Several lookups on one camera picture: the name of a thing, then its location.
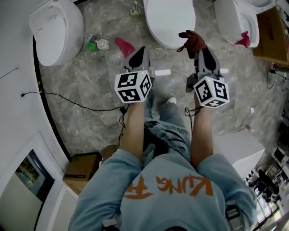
power cord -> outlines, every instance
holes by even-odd
[[[190,110],[188,107],[185,108],[185,116],[188,116],[190,118],[191,121],[191,133],[193,134],[193,120],[192,117],[194,117],[196,114],[198,114],[202,108],[204,108],[203,106],[199,106],[195,109]]]
[[[272,86],[269,87],[269,86],[268,86],[268,78],[269,78],[268,73],[269,73],[269,72],[272,73],[272,74],[277,74],[277,75],[281,76],[282,78],[284,78],[284,80],[282,80],[279,84],[274,80]],[[286,100],[288,100],[289,89],[288,89],[288,88],[283,89],[283,84],[284,84],[286,81],[287,81],[287,78],[286,78],[285,76],[278,74],[278,73],[277,73],[275,70],[273,70],[273,69],[271,69],[271,70],[269,70],[269,71],[267,72],[267,88],[268,88],[269,90],[271,90],[271,89],[273,88],[274,84],[276,84],[277,86],[281,86],[282,92],[287,91],[287,98],[286,98]]]
[[[67,100],[68,102],[70,102],[72,104],[75,104],[75,105],[77,105],[79,107],[82,107],[84,109],[88,109],[88,110],[96,111],[96,112],[98,112],[98,111],[113,111],[113,110],[119,109],[121,111],[121,113],[122,113],[121,117],[119,118],[119,123],[122,125],[121,134],[119,135],[119,138],[118,138],[118,146],[120,146],[120,140],[121,140],[121,137],[123,136],[123,130],[126,128],[125,122],[124,122],[125,114],[127,113],[127,110],[130,107],[130,105],[131,105],[130,103],[127,105],[126,108],[122,106],[122,107],[115,107],[115,108],[112,108],[112,109],[92,109],[90,107],[82,106],[82,105],[80,105],[78,103],[75,103],[75,102],[71,101],[70,99],[67,99],[67,98],[63,97],[62,95],[51,93],[51,92],[42,92],[42,93],[39,93],[39,92],[27,92],[27,93],[21,94],[21,97],[24,97],[25,95],[31,94],[31,93],[35,93],[35,94],[39,94],[39,95],[46,94],[46,95],[60,96],[61,98]]]

toilet lid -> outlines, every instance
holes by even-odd
[[[54,17],[38,31],[36,51],[40,63],[51,66],[57,62],[62,54],[66,39],[66,25],[64,18]]]
[[[184,45],[186,39],[178,34],[193,31],[196,23],[192,0],[149,0],[146,18],[154,38],[172,49]]]
[[[250,8],[252,8],[257,14],[271,9],[276,5],[276,0],[239,0]]]

brown glove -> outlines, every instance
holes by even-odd
[[[179,37],[187,38],[188,40],[181,48],[177,50],[177,52],[181,52],[184,48],[186,48],[190,59],[195,58],[195,51],[199,51],[207,47],[205,41],[196,32],[187,30],[186,32],[179,33]]]

sleeve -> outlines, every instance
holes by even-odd
[[[207,157],[197,171],[221,189],[226,205],[235,204],[240,209],[246,227],[256,223],[256,195],[223,155]]]
[[[78,198],[69,231],[100,231],[102,222],[119,213],[122,197],[141,172],[141,162],[118,149],[107,159]]]

person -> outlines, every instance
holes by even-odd
[[[119,149],[79,195],[70,231],[242,230],[256,219],[256,196],[221,154],[213,155],[211,109],[194,118],[192,136],[172,97],[153,119],[154,93],[131,104]],[[195,95],[195,106],[200,107]]]

